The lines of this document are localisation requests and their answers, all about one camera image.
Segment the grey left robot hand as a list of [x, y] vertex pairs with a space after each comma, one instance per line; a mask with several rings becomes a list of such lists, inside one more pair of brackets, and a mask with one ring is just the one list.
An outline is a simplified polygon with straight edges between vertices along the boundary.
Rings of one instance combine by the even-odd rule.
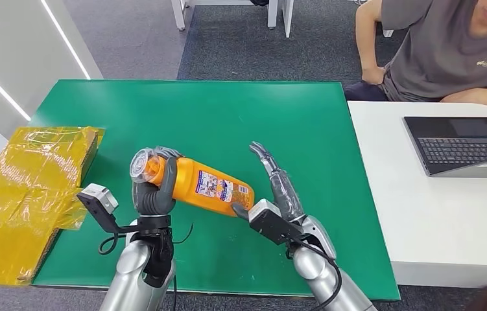
[[[165, 160], [163, 177], [159, 186], [145, 179], [146, 162], [152, 156]], [[132, 203], [141, 216], [169, 214], [176, 203], [173, 198], [177, 177], [176, 160], [182, 155], [179, 151], [156, 146], [139, 150], [131, 160], [129, 174], [132, 179]]]

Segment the person's right hand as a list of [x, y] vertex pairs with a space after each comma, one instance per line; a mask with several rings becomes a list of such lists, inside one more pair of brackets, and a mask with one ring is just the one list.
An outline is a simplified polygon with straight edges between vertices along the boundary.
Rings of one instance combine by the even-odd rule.
[[380, 85], [385, 77], [385, 68], [378, 66], [368, 66], [362, 68], [361, 80], [371, 85]]

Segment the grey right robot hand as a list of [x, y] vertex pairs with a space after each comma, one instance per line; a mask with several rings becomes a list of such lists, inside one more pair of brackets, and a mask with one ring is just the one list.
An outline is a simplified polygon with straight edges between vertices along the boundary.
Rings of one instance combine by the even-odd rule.
[[288, 173], [278, 165], [274, 156], [261, 143], [253, 141], [249, 148], [259, 158], [267, 172], [274, 201], [260, 203], [258, 209], [250, 210], [240, 203], [233, 203], [232, 211], [237, 217], [247, 220], [254, 227], [302, 226], [306, 215]]

